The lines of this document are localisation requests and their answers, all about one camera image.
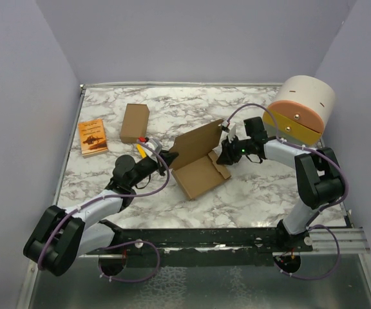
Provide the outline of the brown cardboard box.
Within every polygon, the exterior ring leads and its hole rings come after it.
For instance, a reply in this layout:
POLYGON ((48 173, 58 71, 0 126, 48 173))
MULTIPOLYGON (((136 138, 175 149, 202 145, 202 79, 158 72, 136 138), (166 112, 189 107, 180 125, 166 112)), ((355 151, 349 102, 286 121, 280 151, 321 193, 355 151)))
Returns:
POLYGON ((222 119, 178 135, 170 153, 178 153, 171 164, 174 179, 188 200, 213 190, 231 178, 215 153, 222 135, 222 119))

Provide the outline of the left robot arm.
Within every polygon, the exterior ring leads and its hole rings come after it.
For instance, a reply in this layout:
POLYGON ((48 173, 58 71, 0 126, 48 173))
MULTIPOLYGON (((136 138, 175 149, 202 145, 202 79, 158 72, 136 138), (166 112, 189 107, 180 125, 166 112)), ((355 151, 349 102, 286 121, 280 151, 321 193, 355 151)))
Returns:
POLYGON ((75 259, 97 248, 114 254, 122 239, 104 218, 126 209, 138 197, 134 188, 154 172, 169 176, 169 167, 178 153, 162 150, 158 156, 146 156, 136 162, 128 154, 115 161, 113 175, 106 188, 96 197, 73 207, 48 207, 31 236, 23 255, 37 263, 41 270, 63 275, 75 259))

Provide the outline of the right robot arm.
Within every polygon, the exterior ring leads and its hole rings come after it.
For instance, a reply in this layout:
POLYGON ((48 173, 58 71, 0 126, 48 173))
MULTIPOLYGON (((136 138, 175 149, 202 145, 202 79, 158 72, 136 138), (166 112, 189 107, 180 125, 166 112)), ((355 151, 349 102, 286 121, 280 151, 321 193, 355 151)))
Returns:
POLYGON ((238 138, 235 128, 230 129, 227 121, 220 126, 227 137, 221 142, 222 151, 216 163, 233 165, 243 156, 255 155, 259 163, 272 160, 295 170, 299 200, 289 215, 278 222, 275 236, 276 246, 289 252, 324 207, 345 197, 346 180, 331 148, 300 147, 269 136, 261 117, 246 119, 243 124, 246 139, 238 138))

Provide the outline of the yellow block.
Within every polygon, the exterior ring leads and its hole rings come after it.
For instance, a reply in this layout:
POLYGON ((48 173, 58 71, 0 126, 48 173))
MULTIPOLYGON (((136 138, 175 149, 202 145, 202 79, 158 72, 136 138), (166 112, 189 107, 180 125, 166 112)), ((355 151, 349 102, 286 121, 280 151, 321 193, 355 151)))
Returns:
POLYGON ((147 157, 146 151, 144 150, 144 148, 140 144, 137 144, 137 150, 138 150, 141 158, 146 158, 147 157))

